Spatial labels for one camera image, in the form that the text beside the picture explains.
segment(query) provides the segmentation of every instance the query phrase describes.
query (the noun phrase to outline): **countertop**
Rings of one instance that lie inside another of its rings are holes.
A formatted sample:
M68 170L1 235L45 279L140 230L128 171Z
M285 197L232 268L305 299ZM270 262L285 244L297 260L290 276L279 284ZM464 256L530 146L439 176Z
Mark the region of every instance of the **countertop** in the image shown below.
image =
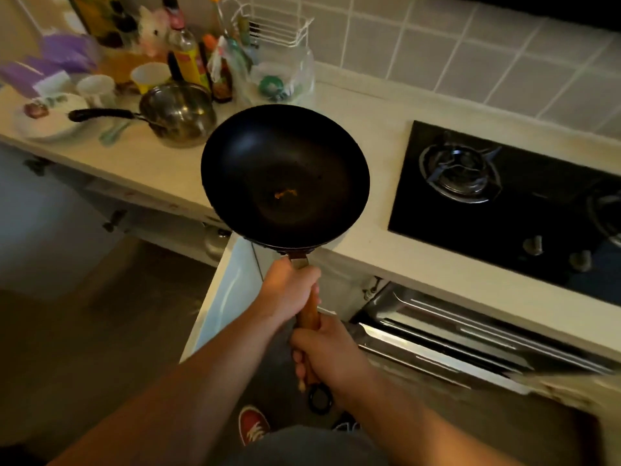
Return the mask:
M399 283L621 361L621 307L387 230L413 120L616 174L621 143L328 66L318 65L318 80L316 109L353 136L371 172L365 211L327 245L330 250ZM97 137L106 120L64 141L23 140L12 123L23 101L9 87L0 90L1 141L197 212L211 209L201 185L202 147L164 147L146 124L136 122L117 144L104 148ZM233 111L225 105L219 118Z

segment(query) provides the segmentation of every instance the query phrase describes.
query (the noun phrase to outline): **forearm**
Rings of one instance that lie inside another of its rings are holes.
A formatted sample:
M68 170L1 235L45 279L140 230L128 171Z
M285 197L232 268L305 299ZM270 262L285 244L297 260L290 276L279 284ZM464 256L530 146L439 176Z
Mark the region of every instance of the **forearm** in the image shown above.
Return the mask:
M148 391L87 433L53 463L198 465L278 328L251 306Z
M399 466L519 466L442 419L384 377L372 374L346 401L363 430Z

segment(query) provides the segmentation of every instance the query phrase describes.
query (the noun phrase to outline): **red shoe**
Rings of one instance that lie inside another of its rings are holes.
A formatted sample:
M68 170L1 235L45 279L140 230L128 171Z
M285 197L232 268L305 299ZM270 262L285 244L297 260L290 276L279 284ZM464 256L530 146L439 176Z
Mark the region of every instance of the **red shoe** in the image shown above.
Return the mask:
M260 440L269 433L269 424L261 411L254 406L245 406L239 412L239 435L244 446Z

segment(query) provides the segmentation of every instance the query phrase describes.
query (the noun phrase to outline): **person's left hand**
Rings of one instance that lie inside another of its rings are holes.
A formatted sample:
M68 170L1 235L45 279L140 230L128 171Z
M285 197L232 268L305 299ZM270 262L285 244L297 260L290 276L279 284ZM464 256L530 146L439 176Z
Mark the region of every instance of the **person's left hand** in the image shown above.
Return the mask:
M296 270L288 257L280 258L269 267L253 305L283 324L302 310L311 291L319 292L320 276L321 270L316 266Z

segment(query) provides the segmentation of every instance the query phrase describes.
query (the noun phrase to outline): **cup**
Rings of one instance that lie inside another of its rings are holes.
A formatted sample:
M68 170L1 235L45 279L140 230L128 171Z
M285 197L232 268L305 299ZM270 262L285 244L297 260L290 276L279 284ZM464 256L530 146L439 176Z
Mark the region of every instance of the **cup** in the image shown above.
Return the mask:
M114 108L116 106L114 79L108 75L90 75L76 86L78 93L91 108Z
M154 86L161 85L170 80L170 69L162 62L149 62L132 70L131 78L138 86L140 94L144 95Z

